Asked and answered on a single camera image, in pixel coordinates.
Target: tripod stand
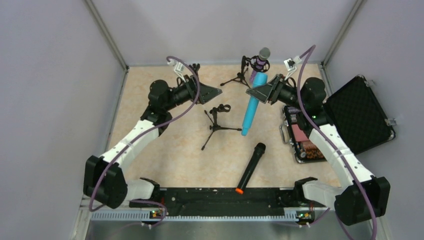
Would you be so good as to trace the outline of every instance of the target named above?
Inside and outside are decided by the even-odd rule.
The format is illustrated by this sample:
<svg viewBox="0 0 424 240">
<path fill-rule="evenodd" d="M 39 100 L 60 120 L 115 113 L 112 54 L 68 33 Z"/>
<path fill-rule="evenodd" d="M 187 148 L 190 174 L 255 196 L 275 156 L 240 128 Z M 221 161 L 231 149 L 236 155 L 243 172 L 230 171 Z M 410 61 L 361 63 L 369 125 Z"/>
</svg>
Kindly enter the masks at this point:
<svg viewBox="0 0 424 240">
<path fill-rule="evenodd" d="M 205 110 L 204 113 L 206 114 L 206 116 L 209 118 L 209 120 L 212 122 L 212 125 L 209 125 L 209 130 L 212 130 L 212 132 L 210 133 L 209 137 L 207 138 L 206 142 L 204 143 L 204 145 L 201 147 L 201 150 L 203 151 L 206 147 L 206 144 L 209 142 L 209 139 L 211 139 L 212 134 L 214 134 L 214 132 L 218 131 L 218 130 L 236 130 L 236 131 L 241 131 L 241 128 L 231 128 L 231 127 L 222 127 L 220 125 L 218 125 L 218 113 L 228 113 L 231 110 L 231 106 L 230 105 L 224 105 L 224 104 L 220 104 L 218 107 L 214 107 L 212 108 L 209 113 L 212 114 L 213 120 L 212 118 L 209 116 L 208 112 Z"/>
<path fill-rule="evenodd" d="M 243 56 L 241 58 L 241 71 L 237 73 L 237 76 L 233 79 L 230 79 L 226 82 L 223 82 L 220 84 L 220 86 L 224 86 L 225 84 L 228 84 L 230 82 L 236 82 L 236 83 L 240 83 L 243 85 L 246 85 L 248 88 L 251 88 L 248 84 L 248 82 L 246 81 L 245 78 L 245 73 L 248 71 L 249 69 L 249 63 L 251 62 L 251 58 L 248 58 L 246 56 Z"/>
</svg>

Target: gray wall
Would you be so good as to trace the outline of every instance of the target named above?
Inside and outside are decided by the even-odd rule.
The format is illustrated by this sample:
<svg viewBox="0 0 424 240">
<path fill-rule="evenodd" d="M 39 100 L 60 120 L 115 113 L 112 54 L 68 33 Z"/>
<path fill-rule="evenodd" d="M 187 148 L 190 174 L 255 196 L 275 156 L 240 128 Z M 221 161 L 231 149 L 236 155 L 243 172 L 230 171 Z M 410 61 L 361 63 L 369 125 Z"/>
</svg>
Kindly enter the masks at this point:
<svg viewBox="0 0 424 240">
<path fill-rule="evenodd" d="M 372 0 L 359 12 L 328 66 L 337 90 L 357 74 L 374 80 L 397 139 L 358 158 L 391 185 L 387 218 L 393 239 L 422 239 L 424 210 L 424 1 Z"/>
<path fill-rule="evenodd" d="M 129 65 L 239 63 L 269 47 L 271 60 L 324 59 L 354 0 L 94 0 Z"/>
<path fill-rule="evenodd" d="M 2 0 L 0 23 L 0 238 L 68 239 L 123 71 L 81 0 Z"/>
</svg>

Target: wireless microphone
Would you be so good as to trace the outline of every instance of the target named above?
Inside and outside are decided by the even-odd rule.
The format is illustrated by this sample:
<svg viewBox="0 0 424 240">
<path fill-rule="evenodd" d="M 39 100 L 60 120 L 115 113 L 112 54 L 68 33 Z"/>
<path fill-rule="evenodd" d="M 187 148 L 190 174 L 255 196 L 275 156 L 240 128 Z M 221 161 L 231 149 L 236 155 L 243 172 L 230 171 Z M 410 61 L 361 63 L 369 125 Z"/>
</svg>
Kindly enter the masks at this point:
<svg viewBox="0 0 424 240">
<path fill-rule="evenodd" d="M 243 173 L 243 176 L 241 177 L 240 182 L 238 183 L 237 188 L 235 191 L 239 194 L 243 194 L 246 186 L 248 185 L 249 179 L 251 179 L 251 176 L 253 174 L 253 171 L 256 168 L 256 165 L 258 165 L 259 159 L 261 159 L 262 155 L 265 153 L 265 144 L 262 142 L 258 143 L 254 147 L 253 155 L 249 161 L 249 164 L 246 167 L 246 170 Z"/>
</svg>

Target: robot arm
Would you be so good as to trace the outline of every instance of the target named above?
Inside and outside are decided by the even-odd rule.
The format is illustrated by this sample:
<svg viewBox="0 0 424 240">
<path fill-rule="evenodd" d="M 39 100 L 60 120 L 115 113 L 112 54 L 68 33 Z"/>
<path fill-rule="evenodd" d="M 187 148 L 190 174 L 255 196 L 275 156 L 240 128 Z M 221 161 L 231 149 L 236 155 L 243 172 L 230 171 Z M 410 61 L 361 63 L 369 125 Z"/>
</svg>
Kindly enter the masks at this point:
<svg viewBox="0 0 424 240">
<path fill-rule="evenodd" d="M 289 73 L 295 71 L 294 60 L 285 61 Z M 277 74 L 270 82 L 262 86 L 253 87 L 246 91 L 263 103 L 271 105 L 277 101 L 288 106 L 300 108 L 297 89 L 287 84 L 288 77 Z M 340 137 L 332 120 L 327 116 L 323 108 L 326 98 L 324 82 L 316 77 L 308 78 L 300 90 L 303 106 L 319 129 L 336 145 L 355 176 L 366 191 L 377 217 L 386 212 L 389 198 L 390 184 L 384 177 L 376 178 L 365 168 L 349 147 Z M 335 213 L 345 225 L 353 225 L 371 219 L 371 214 L 353 176 L 346 168 L 342 158 L 328 141 L 306 120 L 302 112 L 298 113 L 297 124 L 309 140 L 322 152 L 325 159 L 331 165 L 340 181 L 341 187 L 333 187 L 320 182 L 316 178 L 309 177 L 295 183 L 294 190 L 298 197 L 316 201 L 335 210 Z"/>
<path fill-rule="evenodd" d="M 197 74 L 200 65 L 193 64 L 190 67 Z M 182 69 L 178 68 L 175 73 L 180 76 Z M 132 130 L 109 151 L 99 157 L 88 158 L 83 185 L 83 193 L 86 196 L 92 196 L 100 175 L 109 163 L 116 160 L 108 169 L 94 199 L 112 209 L 119 207 L 124 201 L 150 199 L 154 184 L 147 179 L 137 179 L 127 184 L 124 173 L 142 150 L 166 130 L 168 125 L 151 129 L 172 119 L 169 110 L 195 99 L 197 84 L 194 76 L 184 75 L 183 78 L 183 83 L 177 87 L 169 87 L 164 80 L 154 81 L 150 85 L 148 107 Z M 197 104 L 205 104 L 221 93 L 219 88 L 200 83 Z M 146 133 L 143 136 L 136 139 L 144 132 Z"/>
</svg>

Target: black case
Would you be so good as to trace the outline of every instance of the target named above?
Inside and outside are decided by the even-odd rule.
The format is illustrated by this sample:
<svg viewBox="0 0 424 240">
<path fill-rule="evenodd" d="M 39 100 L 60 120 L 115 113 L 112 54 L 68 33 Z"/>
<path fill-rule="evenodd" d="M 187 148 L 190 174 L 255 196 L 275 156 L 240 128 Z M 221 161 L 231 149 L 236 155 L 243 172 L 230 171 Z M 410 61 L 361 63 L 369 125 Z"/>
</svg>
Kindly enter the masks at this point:
<svg viewBox="0 0 424 240">
<path fill-rule="evenodd" d="M 291 144 L 298 163 L 325 161 L 325 158 L 307 159 L 301 156 L 300 144 L 295 141 L 289 106 L 284 106 L 284 123 L 280 126 L 283 142 Z M 331 95 L 323 104 L 325 113 L 335 124 L 340 137 L 353 154 L 358 155 L 378 145 L 393 140 L 395 130 L 367 80 L 357 75 Z M 285 137 L 283 126 L 287 128 Z"/>
</svg>

